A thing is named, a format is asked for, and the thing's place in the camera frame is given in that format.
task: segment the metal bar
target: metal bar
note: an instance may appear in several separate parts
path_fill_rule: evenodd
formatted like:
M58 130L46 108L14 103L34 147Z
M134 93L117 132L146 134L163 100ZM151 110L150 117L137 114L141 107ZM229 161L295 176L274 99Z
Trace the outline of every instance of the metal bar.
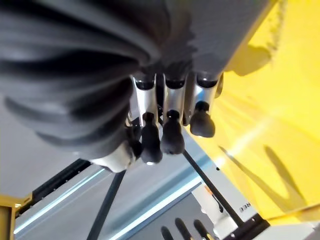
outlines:
M111 205L116 197L117 191L120 187L122 179L124 178L126 171L115 174L113 181L109 187L109 190L103 200L103 203L100 207L100 210L94 220L90 233L87 237L87 240L97 240L101 229L106 221L107 215L111 208Z
M198 166L195 160L190 156L190 154L186 150L184 150L182 154L190 163L190 165L193 167L193 169L199 174L199 176L202 178L204 183L208 186L208 188L211 190L211 192L216 197L216 199L220 202L223 208L227 211L230 217L234 220L235 224L238 227L243 225L244 222L241 220L241 218L238 216L235 210L230 206L227 200L221 195L221 193L215 187L215 185L213 185L213 183L210 181L210 179L207 177L204 171L202 171L202 169Z

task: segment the black rubber knob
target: black rubber knob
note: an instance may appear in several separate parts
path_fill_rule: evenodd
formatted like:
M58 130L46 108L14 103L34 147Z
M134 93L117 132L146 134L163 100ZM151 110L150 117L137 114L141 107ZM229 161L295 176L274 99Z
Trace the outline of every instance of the black rubber knob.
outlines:
M165 154L181 154L185 150L179 118L170 117L163 126L160 149Z
M148 165L154 165L162 160L160 150L159 130L152 120L146 120L141 131L142 136L142 161Z
M216 127L210 115L204 110L196 111L190 120L190 132L193 135L204 138L212 138L215 135Z

